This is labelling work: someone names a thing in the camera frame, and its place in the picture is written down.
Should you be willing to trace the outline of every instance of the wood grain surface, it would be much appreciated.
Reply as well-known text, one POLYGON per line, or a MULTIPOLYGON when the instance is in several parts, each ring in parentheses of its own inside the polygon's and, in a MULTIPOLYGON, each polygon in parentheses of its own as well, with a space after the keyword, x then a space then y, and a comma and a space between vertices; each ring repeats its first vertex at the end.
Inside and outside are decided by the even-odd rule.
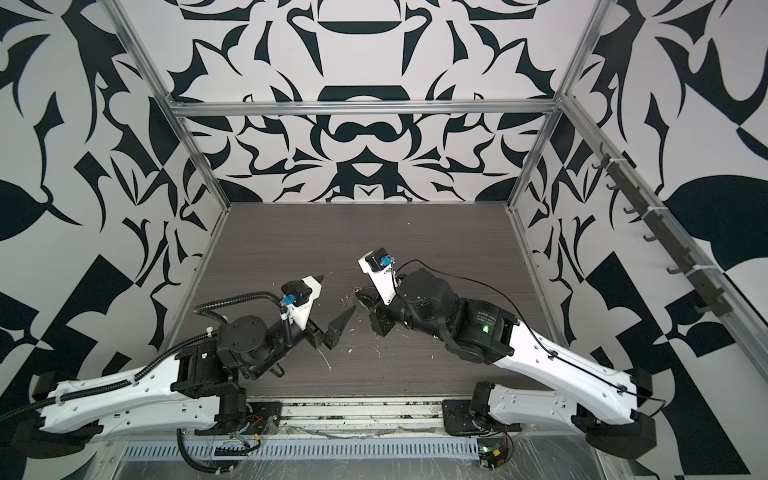
MULTIPOLYGON (((505 292, 524 318, 548 334, 511 224, 499 202, 476 204, 234 204, 193 305, 254 290, 281 295, 280 286, 325 275, 312 319, 326 324, 356 304, 356 286, 369 285, 357 264, 384 247, 396 265, 418 258, 439 270, 467 276, 505 292)), ((459 296, 487 300, 514 311, 497 293, 476 283, 448 279, 459 296)), ((230 321, 253 314, 279 321, 266 301, 219 310, 230 321)), ((188 312, 178 339, 203 332, 211 321, 188 312)), ((303 342, 280 363, 282 379, 267 373, 243 382, 252 396, 450 396, 471 395, 476 382, 544 388, 528 377, 477 365, 448 353, 438 340, 397 326, 377 337, 357 313, 339 345, 323 356, 303 342)))

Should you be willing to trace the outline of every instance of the clear plastic sheet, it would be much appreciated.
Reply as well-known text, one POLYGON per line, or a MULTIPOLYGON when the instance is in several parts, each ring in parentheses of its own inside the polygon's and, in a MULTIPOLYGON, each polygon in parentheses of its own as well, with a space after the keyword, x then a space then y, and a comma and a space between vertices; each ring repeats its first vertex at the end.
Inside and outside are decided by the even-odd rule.
MULTIPOLYGON (((234 472, 222 474, 231 480, 310 480, 354 478, 365 480, 598 480, 602 467, 592 447, 578 435, 517 435, 511 458, 494 471, 463 458, 376 458, 365 460, 248 460, 234 472)), ((174 480, 210 474, 194 471, 182 460, 121 461, 115 480, 174 480)))

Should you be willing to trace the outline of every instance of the robotic arm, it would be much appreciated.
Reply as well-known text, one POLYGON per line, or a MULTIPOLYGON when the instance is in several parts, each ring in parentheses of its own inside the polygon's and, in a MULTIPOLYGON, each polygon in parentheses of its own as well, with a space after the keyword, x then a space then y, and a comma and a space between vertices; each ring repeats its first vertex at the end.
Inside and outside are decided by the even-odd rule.
MULTIPOLYGON (((245 389, 238 378, 259 379, 267 371, 283 376, 278 362, 302 339, 314 348, 334 348, 355 307, 330 322, 323 332, 311 319, 320 295, 321 276, 283 285, 280 299, 262 292, 206 303, 196 312, 261 298, 275 303, 281 322, 269 328, 254 315, 242 316, 214 331, 180 343, 141 369, 91 380, 51 372, 32 393, 42 407, 38 418, 22 420, 12 444, 31 458, 54 458, 81 451, 88 442, 143 430, 195 429, 197 435, 242 431, 248 424, 245 389)), ((211 318, 219 316, 212 313, 211 318)), ((10 418, 4 415, 2 420, 10 418)))
POLYGON ((358 263, 373 286, 358 289, 356 296, 379 335, 401 323, 442 340, 461 359, 522 373, 555 391, 478 383, 469 407, 476 425, 555 424, 583 432, 596 449, 623 458, 638 458, 656 445, 654 420, 637 410, 653 394, 647 372, 620 372, 578 356, 513 313, 458 297, 447 281, 425 269, 396 275, 384 249, 368 252, 358 263))

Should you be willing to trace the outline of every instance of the black and white patterned wall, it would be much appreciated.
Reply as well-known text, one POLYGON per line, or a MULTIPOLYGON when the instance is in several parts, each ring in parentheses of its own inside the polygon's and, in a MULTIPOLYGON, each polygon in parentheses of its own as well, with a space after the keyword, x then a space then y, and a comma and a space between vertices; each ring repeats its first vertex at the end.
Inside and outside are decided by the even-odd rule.
POLYGON ((123 0, 185 101, 551 98, 595 0, 123 0))
POLYGON ((506 200, 543 114, 191 118, 232 201, 506 200))
MULTIPOLYGON (((575 97, 765 315, 768 5, 618 4, 575 97)), ((650 371, 669 402, 635 475, 762 478, 768 385, 595 163, 564 119, 518 212, 571 348, 650 371)))
MULTIPOLYGON (((0 112, 6 412, 42 373, 157 355, 220 208, 94 0, 0 2, 0 112)), ((95 449, 27 460, 14 428, 0 425, 3 478, 84 472, 95 449)))

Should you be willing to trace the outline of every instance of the thin black wire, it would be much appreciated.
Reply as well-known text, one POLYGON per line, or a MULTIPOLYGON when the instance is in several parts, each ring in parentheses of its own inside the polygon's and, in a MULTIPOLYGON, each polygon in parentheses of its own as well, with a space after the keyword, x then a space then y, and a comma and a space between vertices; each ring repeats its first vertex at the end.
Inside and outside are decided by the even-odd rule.
POLYGON ((405 262, 403 265, 401 265, 400 268, 397 269, 397 273, 399 273, 400 270, 402 270, 402 268, 404 266, 408 265, 409 263, 413 263, 413 262, 418 262, 418 263, 422 264, 427 270, 431 270, 431 271, 433 271, 435 273, 439 273, 440 275, 452 276, 453 278, 458 278, 460 280, 467 280, 469 282, 478 283, 480 285, 488 287, 489 289, 491 289, 494 292, 498 293, 499 295, 503 296, 515 308, 515 311, 517 312, 518 317, 520 318, 520 320, 523 322, 523 325, 525 325, 526 328, 528 328, 528 331, 531 333, 531 336, 533 337, 533 339, 536 340, 536 343, 538 343, 538 345, 541 347, 541 349, 544 350, 550 356, 550 358, 556 358, 556 359, 558 359, 558 360, 560 360, 562 362, 565 362, 566 364, 568 364, 568 365, 570 365, 570 366, 572 366, 572 367, 574 367, 576 369, 579 369, 582 372, 587 373, 588 375, 593 376, 594 378, 600 380, 601 382, 603 382, 603 383, 605 383, 605 384, 615 388, 618 392, 628 393, 628 394, 630 394, 632 396, 638 397, 639 399, 655 400, 656 402, 661 402, 661 405, 659 406, 659 408, 656 409, 656 411, 653 412, 651 415, 649 415, 650 417, 653 417, 654 415, 656 415, 658 412, 660 412, 667 405, 667 400, 665 400, 665 399, 657 399, 657 398, 651 397, 651 396, 645 396, 645 395, 640 395, 640 394, 637 394, 637 393, 632 393, 629 390, 626 390, 626 387, 622 388, 622 387, 619 387, 618 385, 615 385, 615 384, 613 384, 611 382, 608 382, 606 379, 603 379, 600 376, 595 375, 593 372, 590 372, 587 369, 584 369, 584 368, 582 368, 582 367, 580 367, 578 365, 575 365, 572 362, 567 361, 566 359, 561 358, 558 355, 557 352, 552 352, 550 349, 545 347, 543 343, 541 343, 541 340, 538 338, 538 336, 536 336, 536 332, 534 332, 533 329, 531 328, 531 326, 528 325, 528 322, 525 321, 525 318, 523 317, 522 313, 520 312, 520 309, 515 304, 515 302, 513 302, 501 290, 499 290, 497 288, 494 288, 493 286, 490 286, 487 283, 483 283, 480 280, 474 280, 472 278, 467 278, 466 276, 459 276, 459 275, 454 275, 453 273, 441 272, 440 270, 437 270, 436 268, 432 268, 429 265, 427 265, 426 263, 424 263, 421 260, 416 259, 416 258, 413 259, 413 260, 409 260, 409 261, 405 262))

